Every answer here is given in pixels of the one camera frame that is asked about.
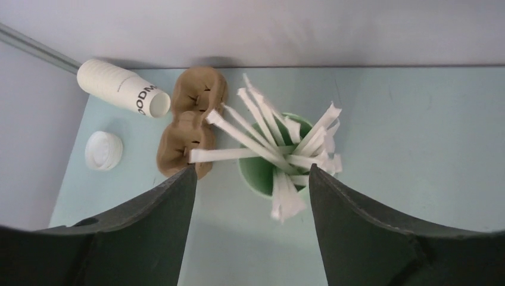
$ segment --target white straw wrapper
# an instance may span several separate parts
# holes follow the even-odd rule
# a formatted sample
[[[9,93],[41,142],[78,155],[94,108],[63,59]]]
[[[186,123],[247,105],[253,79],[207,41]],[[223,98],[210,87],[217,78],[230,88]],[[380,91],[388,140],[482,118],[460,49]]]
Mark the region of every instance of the white straw wrapper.
[[[247,74],[243,74],[243,77],[245,86],[247,86],[247,91],[252,95],[252,97],[254,97],[256,104],[258,104],[266,123],[270,126],[270,130],[272,131],[272,135],[275,138],[277,145],[285,146],[286,143],[284,143],[284,139],[282,138],[279,126],[277,125],[277,122],[275,122],[275,118],[273,117],[272,114],[272,109],[269,107],[268,104],[265,104],[264,102],[265,96],[263,96],[263,94],[261,94],[261,92],[258,89],[253,87],[251,81],[247,77]]]
[[[306,157],[312,155],[324,143],[325,136],[326,136],[326,129],[324,127],[320,127],[319,130],[316,132],[316,134],[311,138],[311,140],[309,140],[307,145],[304,148],[302,148],[302,150],[300,150],[300,152],[298,153],[295,153],[293,151],[293,154]]]
[[[261,115],[260,110],[258,107],[254,104],[254,102],[249,98],[249,95],[247,95],[247,91],[245,91],[245,88],[239,88],[237,95],[242,99],[244,104],[247,106],[249,111],[251,112],[252,116],[254,117],[254,120],[258,123],[261,131],[263,132],[263,135],[267,139],[268,142],[272,146],[277,146],[277,143],[275,142],[275,139],[273,139],[272,133],[270,132],[270,129],[268,128],[267,124],[265,123],[265,120],[263,116]]]
[[[327,152],[326,146],[324,144],[319,146],[319,148],[314,153],[312,153],[312,157],[317,156],[317,155],[321,154],[322,152]]]
[[[301,140],[300,144],[298,147],[295,149],[293,154],[299,155],[301,154],[301,150],[307,146],[307,144],[310,142],[312,137],[314,137],[317,133],[317,131],[320,128],[324,128],[325,130],[335,121],[335,119],[340,115],[340,112],[342,110],[340,108],[336,108],[333,103],[330,105],[330,107],[326,110],[326,112],[323,114],[323,116],[317,121],[317,123],[310,129],[308,134]]]
[[[280,221],[289,219],[306,209],[305,202],[300,198],[291,178],[283,172],[278,173],[280,192]]]
[[[232,115],[232,117],[240,125],[242,125],[242,127],[244,127],[245,130],[247,130],[247,132],[249,132],[252,135],[252,137],[254,137],[254,139],[256,139],[264,147],[270,149],[273,152],[278,152],[279,151],[279,148],[277,147],[277,145],[272,146],[272,144],[268,143],[268,141],[266,141],[265,138],[259,132],[257,132],[253,128],[253,126],[250,125],[249,122],[247,122],[247,120],[245,120],[245,118],[243,118],[235,109],[233,109],[232,107],[229,107],[227,105],[224,105],[224,104],[223,104],[223,106],[225,107],[226,111],[228,111]]]
[[[286,155],[286,160],[289,164],[310,170],[312,164],[318,165],[320,168],[326,170],[328,168],[329,157],[328,153],[322,152],[317,157],[305,157],[300,155]]]
[[[235,138],[240,143],[244,144],[247,148],[253,150],[265,160],[271,162],[278,168],[282,169],[289,175],[296,175],[298,172],[278,153],[273,153],[267,148],[261,146],[258,142],[242,133],[229,122],[227,122],[216,110],[212,110],[208,116],[207,121],[209,124],[214,124],[231,137]]]
[[[326,132],[324,146],[325,146],[326,152],[328,152],[328,153],[334,153],[335,152],[335,139],[334,139],[334,136],[335,136],[336,131],[338,130],[339,127],[340,127],[340,120],[337,119],[335,125],[333,125]]]
[[[290,154],[295,150],[295,146],[282,146],[280,151],[282,154]],[[243,158],[259,157],[259,155],[249,148],[236,148],[236,149],[221,149],[221,150],[205,150],[193,149],[191,150],[190,163],[203,163],[214,162],[223,160],[234,160]]]
[[[294,175],[290,177],[296,186],[308,186],[308,175]]]
[[[272,219],[280,220],[280,188],[278,169],[274,168],[273,174],[273,188],[272,188],[272,212],[270,216]]]
[[[282,114],[273,106],[273,104],[266,98],[260,91],[258,91],[253,85],[251,84],[251,81],[249,78],[247,78],[247,74],[244,74],[244,81],[246,83],[246,86],[251,90],[259,94],[261,98],[261,102],[264,106],[264,108],[269,108],[270,112],[272,115],[277,118],[278,121],[281,122],[281,124],[284,125],[284,127],[287,128],[289,132],[289,137],[291,139],[291,142],[293,144],[300,143],[301,138],[300,138],[300,123],[293,121],[289,119],[289,117],[283,117]]]
[[[333,156],[333,159],[328,162],[332,166],[332,171],[334,175],[335,173],[340,173],[343,171],[342,168],[342,158],[340,157],[340,154],[335,154]]]

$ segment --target table surface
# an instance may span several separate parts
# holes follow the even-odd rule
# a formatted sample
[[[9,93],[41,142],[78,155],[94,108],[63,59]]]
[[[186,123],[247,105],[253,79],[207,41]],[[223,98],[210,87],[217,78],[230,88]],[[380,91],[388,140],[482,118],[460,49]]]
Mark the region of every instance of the table surface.
[[[228,104],[242,74],[281,111],[317,119],[333,101],[343,109],[335,139],[350,187],[410,215],[476,231],[505,228],[505,68],[221,69]],[[174,70],[138,70],[171,92]],[[172,115],[152,119],[90,97],[51,226],[72,225],[162,182],[159,138]],[[84,161],[90,135],[124,143],[108,172]],[[218,148],[239,144],[216,131]],[[283,225],[270,201],[241,181],[235,161],[214,164],[197,187],[179,285],[326,285],[310,208]]]

